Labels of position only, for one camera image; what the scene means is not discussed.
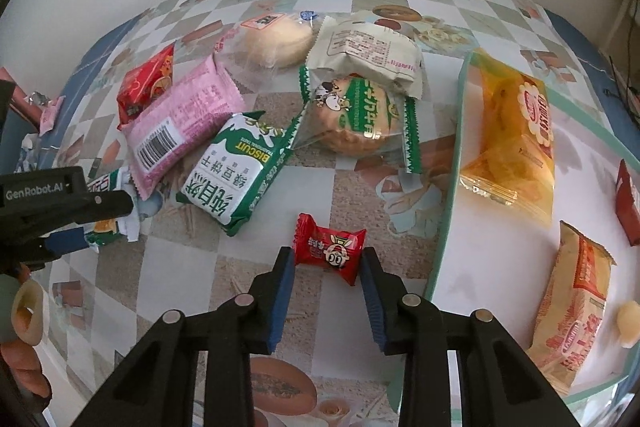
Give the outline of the operator left hand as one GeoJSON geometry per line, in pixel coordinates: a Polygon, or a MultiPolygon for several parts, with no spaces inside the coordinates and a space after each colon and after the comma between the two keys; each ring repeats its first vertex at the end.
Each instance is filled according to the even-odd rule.
{"type": "Polygon", "coordinates": [[[51,401],[52,389],[43,374],[34,345],[25,340],[32,321],[34,312],[29,306],[19,305],[11,313],[11,325],[17,338],[1,343],[1,358],[9,367],[14,381],[34,397],[37,409],[42,412],[51,401]]]}

